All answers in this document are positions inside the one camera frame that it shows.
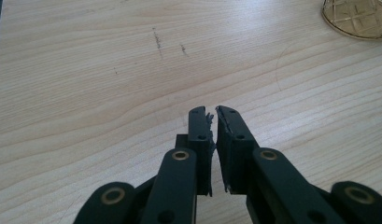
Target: round hole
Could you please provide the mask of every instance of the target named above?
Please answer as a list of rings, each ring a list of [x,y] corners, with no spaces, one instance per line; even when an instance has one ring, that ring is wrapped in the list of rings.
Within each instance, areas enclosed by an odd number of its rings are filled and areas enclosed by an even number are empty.
[[[120,202],[124,198],[124,189],[110,188],[101,195],[101,202],[107,205]]]
[[[273,160],[277,159],[277,155],[275,154],[275,152],[269,151],[269,150],[262,151],[261,157],[266,159],[266,160],[269,160],[269,161],[273,161]]]
[[[160,223],[172,223],[174,221],[174,219],[175,219],[174,212],[172,212],[170,210],[162,211],[158,215],[158,221]]]
[[[176,151],[173,153],[173,159],[176,161],[184,161],[189,156],[190,156],[190,154],[186,151]]]
[[[350,199],[358,203],[371,204],[375,201],[370,193],[357,187],[347,187],[345,188],[345,193]]]
[[[309,211],[307,212],[307,216],[314,222],[314,223],[325,223],[326,218],[325,216],[318,212],[318,211]]]

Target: light wood surface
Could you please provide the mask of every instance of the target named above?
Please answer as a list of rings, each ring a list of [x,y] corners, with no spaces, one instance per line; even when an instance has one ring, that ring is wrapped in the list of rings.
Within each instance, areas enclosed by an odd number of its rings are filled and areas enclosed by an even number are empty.
[[[188,111],[227,105],[323,189],[382,194],[382,41],[336,33],[322,0],[5,0],[0,223],[72,223],[98,187],[157,174]],[[214,119],[214,130],[217,120]],[[250,223],[245,197],[197,223]]]

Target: wood grain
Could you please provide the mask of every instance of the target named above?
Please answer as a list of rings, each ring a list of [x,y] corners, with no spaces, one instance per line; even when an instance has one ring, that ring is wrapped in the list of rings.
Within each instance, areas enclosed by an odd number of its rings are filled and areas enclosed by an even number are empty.
[[[339,35],[321,5],[4,1],[0,223],[71,223],[105,183],[138,186],[198,105],[236,108],[312,184],[382,194],[382,41]],[[250,223],[217,154],[212,173],[197,223]]]

